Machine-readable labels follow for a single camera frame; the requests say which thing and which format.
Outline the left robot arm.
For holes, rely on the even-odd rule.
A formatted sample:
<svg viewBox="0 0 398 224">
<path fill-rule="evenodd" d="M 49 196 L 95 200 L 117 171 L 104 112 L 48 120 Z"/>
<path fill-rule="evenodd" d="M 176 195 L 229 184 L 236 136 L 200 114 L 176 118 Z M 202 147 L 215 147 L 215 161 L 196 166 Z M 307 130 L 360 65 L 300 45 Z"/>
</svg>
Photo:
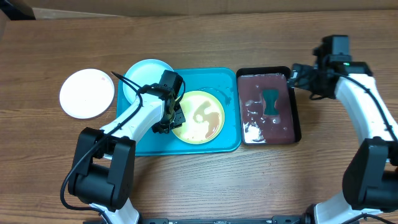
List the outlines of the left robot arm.
<svg viewBox="0 0 398 224">
<path fill-rule="evenodd" d="M 72 168 L 60 189 L 70 210 L 94 211 L 102 223 L 138 223 L 139 213 L 129 199 L 133 184 L 136 144 L 151 129 L 168 134 L 185 117 L 180 101 L 185 81 L 164 70 L 152 84 L 137 84 L 118 73 L 136 99 L 113 122 L 101 129 L 85 128 L 79 135 Z"/>
</svg>

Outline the light blue plate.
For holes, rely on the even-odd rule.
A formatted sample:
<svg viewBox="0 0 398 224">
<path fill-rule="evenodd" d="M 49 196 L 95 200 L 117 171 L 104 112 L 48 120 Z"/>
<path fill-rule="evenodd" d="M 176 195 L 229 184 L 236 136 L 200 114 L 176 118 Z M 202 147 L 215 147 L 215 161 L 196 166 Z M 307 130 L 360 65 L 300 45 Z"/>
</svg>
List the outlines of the light blue plate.
<svg viewBox="0 0 398 224">
<path fill-rule="evenodd" d="M 140 87 L 143 87 L 144 85 L 159 83 L 165 70 L 174 72 L 173 68 L 169 64 L 161 60 L 145 59 L 135 63 L 126 72 L 124 77 L 136 83 Z M 137 98 L 135 91 L 127 84 L 123 83 L 123 92 L 128 102 L 133 105 Z M 164 102 L 161 101 L 159 97 L 155 98 L 154 95 L 150 95 L 148 93 L 141 94 L 141 96 L 144 101 L 143 106 L 149 106 L 149 104 L 160 104 L 164 107 Z"/>
</svg>

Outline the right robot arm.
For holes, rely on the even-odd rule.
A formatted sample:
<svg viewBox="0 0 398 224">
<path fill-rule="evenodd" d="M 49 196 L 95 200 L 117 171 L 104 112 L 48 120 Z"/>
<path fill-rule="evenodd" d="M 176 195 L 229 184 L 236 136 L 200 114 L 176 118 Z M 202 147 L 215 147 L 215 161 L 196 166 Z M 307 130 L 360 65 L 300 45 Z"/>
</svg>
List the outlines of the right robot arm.
<svg viewBox="0 0 398 224">
<path fill-rule="evenodd" d="M 397 211 L 397 122 L 384 104 L 367 63 L 355 62 L 347 35 L 329 35 L 313 50 L 314 65 L 295 63 L 289 87 L 307 90 L 311 100 L 339 100 L 352 121 L 359 149 L 347 167 L 342 190 L 311 205 L 302 223 L 358 223 Z"/>
</svg>

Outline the green sponge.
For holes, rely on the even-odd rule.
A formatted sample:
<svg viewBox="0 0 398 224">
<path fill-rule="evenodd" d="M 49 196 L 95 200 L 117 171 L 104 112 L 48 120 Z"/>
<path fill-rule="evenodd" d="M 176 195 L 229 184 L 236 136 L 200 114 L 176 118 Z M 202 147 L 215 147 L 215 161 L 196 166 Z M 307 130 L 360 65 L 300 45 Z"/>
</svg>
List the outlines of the green sponge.
<svg viewBox="0 0 398 224">
<path fill-rule="evenodd" d="M 279 112 L 275 108 L 275 103 L 279 97 L 278 90 L 275 89 L 263 90 L 262 97 L 264 100 L 264 114 L 268 116 L 278 115 Z"/>
</svg>

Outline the yellow plate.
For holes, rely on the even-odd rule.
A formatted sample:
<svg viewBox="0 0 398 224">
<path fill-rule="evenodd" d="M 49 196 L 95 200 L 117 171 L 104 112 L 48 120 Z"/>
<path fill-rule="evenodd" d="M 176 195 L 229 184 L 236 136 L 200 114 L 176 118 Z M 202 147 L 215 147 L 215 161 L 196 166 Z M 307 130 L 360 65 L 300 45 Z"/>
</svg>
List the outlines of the yellow plate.
<svg viewBox="0 0 398 224">
<path fill-rule="evenodd" d="M 173 130 L 179 140 L 189 144 L 204 144 L 221 132 L 225 115 L 220 101 L 205 91 L 184 94 L 180 106 L 185 117 L 181 127 Z"/>
</svg>

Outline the white plate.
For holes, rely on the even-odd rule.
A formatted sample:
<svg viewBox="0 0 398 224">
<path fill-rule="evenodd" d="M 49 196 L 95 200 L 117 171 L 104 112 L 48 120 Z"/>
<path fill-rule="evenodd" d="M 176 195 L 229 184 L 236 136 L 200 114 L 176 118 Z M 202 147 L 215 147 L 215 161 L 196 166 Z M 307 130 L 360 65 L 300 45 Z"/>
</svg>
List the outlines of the white plate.
<svg viewBox="0 0 398 224">
<path fill-rule="evenodd" d="M 105 72 L 86 68 L 73 73 L 64 81 L 59 101 L 69 116 L 90 119 L 109 108 L 114 93 L 114 83 Z"/>
</svg>

